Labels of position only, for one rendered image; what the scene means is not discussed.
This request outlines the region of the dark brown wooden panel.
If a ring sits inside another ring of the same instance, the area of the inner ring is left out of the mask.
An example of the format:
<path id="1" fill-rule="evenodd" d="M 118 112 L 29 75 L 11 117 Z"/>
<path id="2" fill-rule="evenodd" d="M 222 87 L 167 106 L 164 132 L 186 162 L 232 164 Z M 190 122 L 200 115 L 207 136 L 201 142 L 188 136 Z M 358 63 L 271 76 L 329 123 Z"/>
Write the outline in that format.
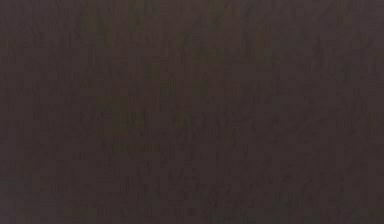
<path id="1" fill-rule="evenodd" d="M 384 0 L 0 0 L 0 224 L 384 224 Z"/>

